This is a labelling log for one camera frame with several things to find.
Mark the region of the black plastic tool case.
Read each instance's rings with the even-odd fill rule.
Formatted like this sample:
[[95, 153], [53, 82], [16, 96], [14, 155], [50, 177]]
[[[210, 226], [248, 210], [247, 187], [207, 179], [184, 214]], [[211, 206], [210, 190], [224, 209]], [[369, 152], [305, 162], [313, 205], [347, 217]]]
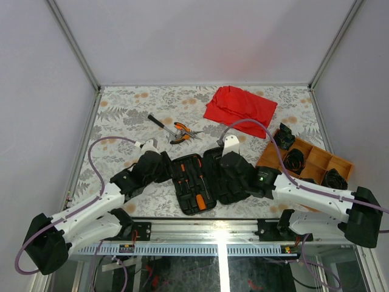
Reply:
[[[202, 164], [202, 173], [204, 176], [204, 181], [206, 183], [210, 200], [207, 199], [204, 186], [198, 173], [195, 169], [192, 157], [197, 156]], [[176, 198], [179, 203], [181, 211], [185, 215], [196, 215], [203, 213], [208, 210], [212, 210], [218, 203], [222, 205], [229, 205], [237, 203], [239, 201], [245, 200], [246, 198], [234, 198], [231, 196], [227, 189], [227, 182], [222, 177], [222, 172], [220, 168], [220, 159], [222, 158], [222, 148], [212, 148], [204, 152], [203, 156], [199, 154], [190, 154], [172, 160], [170, 170], [172, 171], [172, 182], [176, 190]], [[176, 164], [180, 171], [180, 177], [182, 181], [182, 193], [178, 192], [177, 182], [174, 179], [173, 175], [173, 165]], [[190, 190], [187, 189], [186, 182], [182, 176], [181, 164], [184, 164], [186, 172], [189, 177]], [[196, 195], [201, 194], [207, 205], [206, 210], [199, 210]]]

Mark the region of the wooden compartment tray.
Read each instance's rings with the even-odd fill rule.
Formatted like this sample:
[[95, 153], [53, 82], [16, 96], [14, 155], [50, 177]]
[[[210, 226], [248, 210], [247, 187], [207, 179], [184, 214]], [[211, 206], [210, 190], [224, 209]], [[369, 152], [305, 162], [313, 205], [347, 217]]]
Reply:
[[284, 158], [293, 148], [301, 150], [305, 157], [305, 168], [300, 175], [287, 170], [288, 174], [294, 178], [313, 178], [317, 184], [322, 186], [322, 180], [325, 173], [330, 169], [336, 169], [348, 183], [353, 171], [353, 164], [351, 162], [335, 156], [298, 137], [295, 137], [295, 142], [289, 150], [278, 148], [276, 143], [268, 143], [257, 162], [257, 166], [266, 166], [282, 171], [282, 167], [284, 167]]

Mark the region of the black tape roll right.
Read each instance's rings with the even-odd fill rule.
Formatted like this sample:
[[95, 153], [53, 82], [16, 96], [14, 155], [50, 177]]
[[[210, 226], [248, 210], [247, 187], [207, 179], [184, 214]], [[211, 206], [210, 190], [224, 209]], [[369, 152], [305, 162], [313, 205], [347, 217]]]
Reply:
[[343, 178], [336, 169], [328, 170], [322, 180], [322, 186], [346, 190], [348, 188], [348, 183], [345, 178]]

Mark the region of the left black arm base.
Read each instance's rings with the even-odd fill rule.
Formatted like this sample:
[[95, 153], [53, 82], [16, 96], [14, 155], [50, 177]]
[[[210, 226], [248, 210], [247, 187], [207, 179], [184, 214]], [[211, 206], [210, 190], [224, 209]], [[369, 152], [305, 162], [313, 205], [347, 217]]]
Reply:
[[113, 209], [109, 212], [119, 220], [120, 230], [113, 240], [130, 240], [132, 242], [150, 241], [151, 222], [137, 222], [123, 209]]

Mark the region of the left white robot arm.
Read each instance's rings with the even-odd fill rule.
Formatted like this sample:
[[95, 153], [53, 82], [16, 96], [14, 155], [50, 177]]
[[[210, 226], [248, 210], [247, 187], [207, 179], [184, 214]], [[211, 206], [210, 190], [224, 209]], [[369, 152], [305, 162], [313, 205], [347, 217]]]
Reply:
[[166, 152], [146, 151], [132, 168], [114, 175], [101, 194], [50, 217], [44, 214], [34, 217], [23, 249], [38, 272], [53, 273], [75, 251], [99, 240], [130, 238], [133, 221], [121, 207], [140, 195], [147, 185], [169, 180], [170, 163]]

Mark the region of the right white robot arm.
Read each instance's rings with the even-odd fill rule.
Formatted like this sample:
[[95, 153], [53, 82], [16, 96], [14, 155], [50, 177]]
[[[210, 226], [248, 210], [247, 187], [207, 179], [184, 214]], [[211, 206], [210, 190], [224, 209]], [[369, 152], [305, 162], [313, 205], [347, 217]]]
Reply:
[[293, 178], [278, 169], [254, 167], [231, 151], [219, 161], [224, 178], [257, 198], [286, 200], [308, 206], [337, 220], [345, 238], [365, 248], [375, 248], [384, 208], [372, 191], [359, 186], [355, 192], [332, 189]]

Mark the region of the black handled hammer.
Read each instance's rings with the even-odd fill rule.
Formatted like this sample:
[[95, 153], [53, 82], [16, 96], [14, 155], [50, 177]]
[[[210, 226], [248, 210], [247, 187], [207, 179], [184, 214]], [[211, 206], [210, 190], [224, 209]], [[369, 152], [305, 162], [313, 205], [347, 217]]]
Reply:
[[165, 130], [166, 132], [168, 132], [172, 138], [172, 140], [170, 141], [170, 144], [171, 145], [176, 145], [177, 144], [177, 134], [173, 131], [171, 131], [169, 128], [167, 128], [162, 122], [160, 122], [159, 120], [157, 120], [153, 115], [149, 114], [148, 115], [148, 119], [150, 121], [152, 121], [153, 123], [155, 123], [159, 128]]

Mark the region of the red folded cloth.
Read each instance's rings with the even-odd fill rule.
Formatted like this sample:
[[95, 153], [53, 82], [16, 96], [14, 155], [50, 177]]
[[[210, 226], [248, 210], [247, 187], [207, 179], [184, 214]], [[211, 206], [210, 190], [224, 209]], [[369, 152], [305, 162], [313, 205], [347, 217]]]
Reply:
[[234, 86], [220, 87], [206, 105], [204, 118], [224, 125], [254, 119], [268, 127], [278, 103]]

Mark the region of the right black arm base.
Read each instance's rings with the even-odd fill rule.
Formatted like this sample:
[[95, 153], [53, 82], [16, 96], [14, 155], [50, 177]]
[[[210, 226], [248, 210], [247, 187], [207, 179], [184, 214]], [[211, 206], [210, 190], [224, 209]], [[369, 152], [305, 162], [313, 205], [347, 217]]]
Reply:
[[257, 219], [257, 231], [254, 233], [261, 242], [296, 242], [303, 240], [307, 232], [292, 228], [298, 219], [304, 219], [307, 212], [285, 209], [278, 219]]

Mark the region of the aluminium front rail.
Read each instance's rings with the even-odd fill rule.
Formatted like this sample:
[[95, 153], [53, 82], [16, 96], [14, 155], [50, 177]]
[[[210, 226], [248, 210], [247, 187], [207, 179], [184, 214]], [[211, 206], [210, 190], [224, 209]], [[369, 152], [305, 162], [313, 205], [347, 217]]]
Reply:
[[254, 233], [257, 221], [145, 221], [151, 222], [150, 241], [132, 242], [106, 238], [75, 251], [73, 254], [112, 255], [215, 255], [217, 245], [225, 244], [232, 256], [253, 254], [271, 257], [299, 257], [302, 243], [348, 241], [338, 221], [324, 214], [309, 214], [292, 224], [297, 231], [307, 232], [296, 242], [261, 242]]

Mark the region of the orange black pliers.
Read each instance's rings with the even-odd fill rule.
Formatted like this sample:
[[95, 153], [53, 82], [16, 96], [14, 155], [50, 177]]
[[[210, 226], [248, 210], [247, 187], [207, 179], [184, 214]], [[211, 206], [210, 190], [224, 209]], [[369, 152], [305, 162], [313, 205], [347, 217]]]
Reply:
[[180, 122], [175, 122], [174, 127], [179, 131], [179, 133], [176, 135], [176, 137], [170, 141], [171, 145], [177, 145], [181, 144], [189, 139], [201, 139], [198, 134], [202, 131], [192, 131], [188, 127], [186, 127], [184, 124]]

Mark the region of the small orange black screwdriver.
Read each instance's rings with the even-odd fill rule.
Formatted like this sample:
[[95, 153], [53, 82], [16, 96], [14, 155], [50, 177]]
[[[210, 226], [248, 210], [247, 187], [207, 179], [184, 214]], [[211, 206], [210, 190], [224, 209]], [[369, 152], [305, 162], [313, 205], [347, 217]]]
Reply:
[[186, 172], [184, 164], [181, 164], [181, 170], [182, 170], [182, 176], [184, 177], [184, 180], [185, 180], [186, 185], [187, 185], [187, 189], [190, 190], [189, 177], [188, 177], [188, 174]]

